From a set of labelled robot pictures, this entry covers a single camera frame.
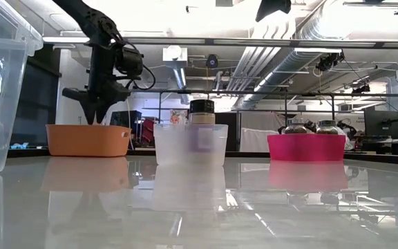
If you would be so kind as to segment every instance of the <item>orange plastic basket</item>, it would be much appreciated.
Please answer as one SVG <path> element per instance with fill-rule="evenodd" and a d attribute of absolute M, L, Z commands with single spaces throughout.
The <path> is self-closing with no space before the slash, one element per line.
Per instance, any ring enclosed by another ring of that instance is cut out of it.
<path fill-rule="evenodd" d="M 47 124 L 48 150 L 52 156 L 125 156 L 131 129 L 103 125 Z"/>

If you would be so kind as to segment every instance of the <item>jar lid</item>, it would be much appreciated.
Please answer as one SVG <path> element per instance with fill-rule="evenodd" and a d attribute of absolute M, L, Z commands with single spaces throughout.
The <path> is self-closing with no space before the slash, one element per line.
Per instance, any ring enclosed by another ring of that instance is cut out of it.
<path fill-rule="evenodd" d="M 302 118 L 292 118 L 287 121 L 287 125 L 304 125 L 305 121 Z"/>
<path fill-rule="evenodd" d="M 320 120 L 319 121 L 319 126 L 320 127 L 335 127 L 336 126 L 336 121 L 334 121 L 334 120 Z"/>
<path fill-rule="evenodd" d="M 192 100 L 190 101 L 191 113 L 214 113 L 213 100 Z"/>

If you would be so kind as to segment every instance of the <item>glossy table surface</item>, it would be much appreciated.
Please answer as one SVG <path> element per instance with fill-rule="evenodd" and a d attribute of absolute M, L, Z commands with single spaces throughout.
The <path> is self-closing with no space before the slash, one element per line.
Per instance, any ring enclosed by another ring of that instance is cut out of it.
<path fill-rule="evenodd" d="M 398 165 L 9 159 L 0 248 L 398 248 Z"/>

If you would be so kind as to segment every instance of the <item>computer monitor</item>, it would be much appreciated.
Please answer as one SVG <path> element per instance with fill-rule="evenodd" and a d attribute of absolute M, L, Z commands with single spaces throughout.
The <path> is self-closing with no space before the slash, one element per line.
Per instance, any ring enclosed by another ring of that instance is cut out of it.
<path fill-rule="evenodd" d="M 398 111 L 365 110 L 365 133 L 398 138 Z"/>

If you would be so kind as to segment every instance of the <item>pink bin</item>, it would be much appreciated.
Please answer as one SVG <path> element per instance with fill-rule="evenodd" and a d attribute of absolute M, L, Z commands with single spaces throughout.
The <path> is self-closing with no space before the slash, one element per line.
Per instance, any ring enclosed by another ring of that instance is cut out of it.
<path fill-rule="evenodd" d="M 343 160 L 345 136 L 285 134 L 267 137 L 272 160 L 298 162 Z"/>

